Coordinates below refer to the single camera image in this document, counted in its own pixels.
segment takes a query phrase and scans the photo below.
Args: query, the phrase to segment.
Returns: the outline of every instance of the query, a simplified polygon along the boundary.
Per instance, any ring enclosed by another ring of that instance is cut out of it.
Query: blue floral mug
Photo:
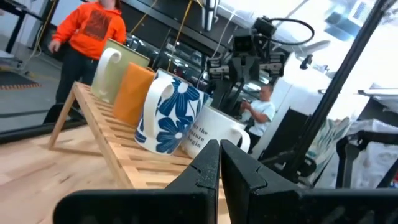
[[[151,152],[172,154],[208,98],[185,80],[158,69],[145,99],[136,142]]]

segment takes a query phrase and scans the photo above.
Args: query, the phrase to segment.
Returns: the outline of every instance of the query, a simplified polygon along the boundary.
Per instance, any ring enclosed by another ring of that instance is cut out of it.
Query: person
[[[84,3],[58,26],[49,50],[58,52],[67,40],[70,48],[63,59],[56,103],[66,101],[73,82],[81,79],[84,84],[92,84],[98,60],[109,38],[122,44],[126,41],[126,26],[120,10],[120,0]]]
[[[248,154],[253,153],[252,150],[259,142],[261,136],[264,135],[268,123],[274,119],[275,105],[271,102],[273,90],[272,85],[264,85],[260,90],[259,100],[254,100],[252,103],[248,103],[247,101],[241,103],[241,111],[243,112],[242,121],[249,122],[249,125],[246,127],[250,137]]]

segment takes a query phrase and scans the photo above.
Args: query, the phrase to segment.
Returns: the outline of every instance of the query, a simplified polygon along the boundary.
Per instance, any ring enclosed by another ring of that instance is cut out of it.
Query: orange hoodie
[[[100,59],[106,40],[126,41],[126,25],[117,9],[107,10],[100,3],[84,3],[59,26],[53,39],[69,44],[92,59]]]

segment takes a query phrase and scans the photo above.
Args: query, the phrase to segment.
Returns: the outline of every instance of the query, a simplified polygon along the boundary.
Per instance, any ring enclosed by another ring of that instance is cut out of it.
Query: white shirt
[[[268,123],[274,119],[275,105],[270,101],[255,100],[251,103],[251,106],[258,113],[265,114],[268,117],[268,121],[265,123],[258,123],[254,120],[254,126],[249,129],[249,132],[261,137],[265,133]],[[245,110],[242,114],[242,121],[247,121],[250,117],[250,111]]]

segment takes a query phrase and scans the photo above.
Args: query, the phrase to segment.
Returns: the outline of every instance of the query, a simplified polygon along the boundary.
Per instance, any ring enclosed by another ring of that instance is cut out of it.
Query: man in white shirt
[[[242,102],[241,111],[242,121],[254,120],[254,125],[248,125],[248,134],[250,137],[250,148],[248,154],[253,153],[254,146],[259,142],[261,136],[264,135],[269,122],[274,119],[275,105],[271,102],[272,85],[264,85],[260,90],[260,100],[252,103]]]

